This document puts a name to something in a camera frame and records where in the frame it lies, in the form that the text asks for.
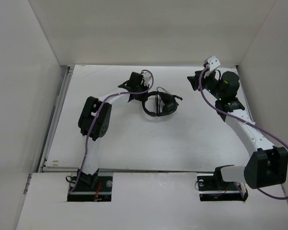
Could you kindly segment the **black headphones with cable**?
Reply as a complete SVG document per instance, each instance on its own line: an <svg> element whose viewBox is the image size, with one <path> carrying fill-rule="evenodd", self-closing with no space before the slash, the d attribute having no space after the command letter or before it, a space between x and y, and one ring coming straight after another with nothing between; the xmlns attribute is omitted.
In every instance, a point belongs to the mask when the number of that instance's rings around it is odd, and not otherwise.
<svg viewBox="0 0 288 230"><path fill-rule="evenodd" d="M182 97L175 94L171 94L163 87L157 87L156 91L149 92L147 97L149 98L151 96L155 96L155 106L156 106L155 112L149 111L146 108L145 106L146 101L142 102L143 111L151 117L163 117L171 115L177 110L179 106L176 100L177 99L181 101L183 100Z"/></svg>

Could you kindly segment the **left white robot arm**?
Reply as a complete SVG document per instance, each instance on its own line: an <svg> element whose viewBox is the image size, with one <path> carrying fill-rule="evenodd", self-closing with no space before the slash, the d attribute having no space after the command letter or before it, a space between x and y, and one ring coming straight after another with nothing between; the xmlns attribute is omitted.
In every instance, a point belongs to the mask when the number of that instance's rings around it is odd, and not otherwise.
<svg viewBox="0 0 288 230"><path fill-rule="evenodd" d="M86 99L78 121L80 133L85 137L85 151L77 171L77 184L81 183L87 190L96 188L99 142L108 131L111 112L132 100L144 101L153 84L153 74L144 69L140 73L132 72L130 78L113 92L101 97L90 96Z"/></svg>

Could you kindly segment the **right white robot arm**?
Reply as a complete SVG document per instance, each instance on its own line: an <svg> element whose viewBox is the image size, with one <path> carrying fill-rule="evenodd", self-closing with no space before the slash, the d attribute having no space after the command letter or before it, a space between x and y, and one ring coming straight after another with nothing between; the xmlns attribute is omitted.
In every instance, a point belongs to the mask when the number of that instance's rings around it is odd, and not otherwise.
<svg viewBox="0 0 288 230"><path fill-rule="evenodd" d="M287 150L276 147L254 127L254 122L237 98L239 76L231 71L224 72L219 79L215 75L212 72L200 79L200 71L196 71L194 76L188 76L187 79L193 90L206 89L215 97L218 115L236 133L250 158L243 166L217 167L213 176L214 186L223 189L230 182L237 182L258 189L284 183L288 168Z"/></svg>

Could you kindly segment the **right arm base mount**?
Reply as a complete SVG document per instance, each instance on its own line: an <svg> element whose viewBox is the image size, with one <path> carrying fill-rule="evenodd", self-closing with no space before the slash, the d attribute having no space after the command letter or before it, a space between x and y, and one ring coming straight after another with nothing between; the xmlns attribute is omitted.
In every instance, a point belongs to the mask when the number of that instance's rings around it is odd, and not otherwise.
<svg viewBox="0 0 288 230"><path fill-rule="evenodd" d="M200 201L242 201L249 196L242 183L217 182L212 174L199 174L194 185L199 192Z"/></svg>

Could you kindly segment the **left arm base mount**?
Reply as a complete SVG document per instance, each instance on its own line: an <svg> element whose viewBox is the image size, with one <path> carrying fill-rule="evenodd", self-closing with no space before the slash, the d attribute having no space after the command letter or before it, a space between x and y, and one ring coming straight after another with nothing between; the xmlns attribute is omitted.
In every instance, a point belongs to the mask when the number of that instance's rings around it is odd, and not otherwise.
<svg viewBox="0 0 288 230"><path fill-rule="evenodd" d="M87 184L77 176L66 176L69 183L68 202L111 202L113 173L101 172L93 176L91 184Z"/></svg>

